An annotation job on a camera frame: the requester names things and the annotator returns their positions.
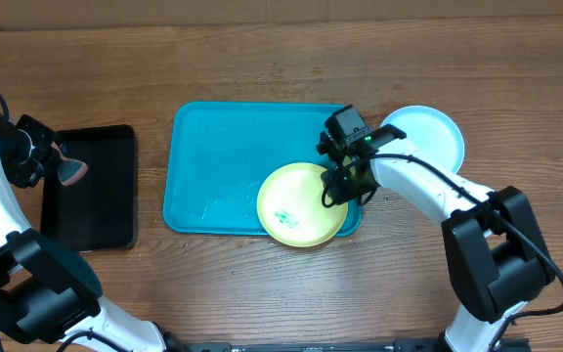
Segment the pink and black sponge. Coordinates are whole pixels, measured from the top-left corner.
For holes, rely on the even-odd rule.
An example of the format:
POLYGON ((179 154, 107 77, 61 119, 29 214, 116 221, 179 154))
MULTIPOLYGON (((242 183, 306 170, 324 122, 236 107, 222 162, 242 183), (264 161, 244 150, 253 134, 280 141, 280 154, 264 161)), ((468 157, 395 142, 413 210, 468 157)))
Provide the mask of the pink and black sponge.
POLYGON ((63 186, 70 186, 80 181, 88 171, 88 165, 81 160, 65 156, 55 142, 52 143, 52 148, 59 153, 61 159, 61 162, 58 164, 60 183, 63 186))

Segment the yellow plate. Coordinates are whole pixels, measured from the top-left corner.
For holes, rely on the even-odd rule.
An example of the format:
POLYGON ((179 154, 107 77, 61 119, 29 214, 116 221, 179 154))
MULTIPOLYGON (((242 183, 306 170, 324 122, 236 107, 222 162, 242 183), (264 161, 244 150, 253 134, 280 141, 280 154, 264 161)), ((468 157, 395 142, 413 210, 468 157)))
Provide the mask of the yellow plate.
POLYGON ((262 184, 256 201, 258 219, 274 240, 294 247, 329 241, 342 228, 348 206, 325 207, 321 175, 325 168, 296 162, 274 171, 262 184))

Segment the light blue plate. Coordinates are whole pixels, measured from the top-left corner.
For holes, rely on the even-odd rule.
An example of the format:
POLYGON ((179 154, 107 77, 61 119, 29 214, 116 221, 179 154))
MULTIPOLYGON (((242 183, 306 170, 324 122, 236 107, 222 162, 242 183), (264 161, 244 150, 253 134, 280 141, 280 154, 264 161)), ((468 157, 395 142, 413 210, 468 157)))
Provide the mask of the light blue plate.
POLYGON ((391 124, 443 168, 457 173, 465 157, 463 136, 454 121, 428 106, 407 106, 390 113, 381 126, 391 124))

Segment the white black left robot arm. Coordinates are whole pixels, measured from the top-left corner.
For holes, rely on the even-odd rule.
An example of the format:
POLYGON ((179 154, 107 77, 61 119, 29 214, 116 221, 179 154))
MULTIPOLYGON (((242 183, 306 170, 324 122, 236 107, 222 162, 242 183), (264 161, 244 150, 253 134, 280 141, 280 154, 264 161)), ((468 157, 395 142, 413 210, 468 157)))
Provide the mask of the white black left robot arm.
POLYGON ((0 105, 0 336, 95 351, 185 351, 172 332, 130 315, 103 295, 91 266, 32 228, 13 192, 49 173, 64 186, 88 166, 63 151, 58 133, 29 115, 12 121, 0 105))

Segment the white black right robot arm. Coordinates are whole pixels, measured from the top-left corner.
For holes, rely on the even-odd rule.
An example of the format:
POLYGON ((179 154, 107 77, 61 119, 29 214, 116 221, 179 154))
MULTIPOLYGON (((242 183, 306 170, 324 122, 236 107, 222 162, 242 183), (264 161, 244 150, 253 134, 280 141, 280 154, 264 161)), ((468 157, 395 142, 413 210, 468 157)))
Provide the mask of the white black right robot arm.
POLYGON ((530 316, 526 305, 562 275, 520 190, 494 191, 457 175, 450 163, 461 160, 459 141, 458 132, 441 127, 329 122, 317 144, 333 163, 323 176, 323 203, 331 207, 389 189, 441 228, 460 306, 438 337, 398 340, 396 350, 527 351, 527 341, 503 335, 530 316))

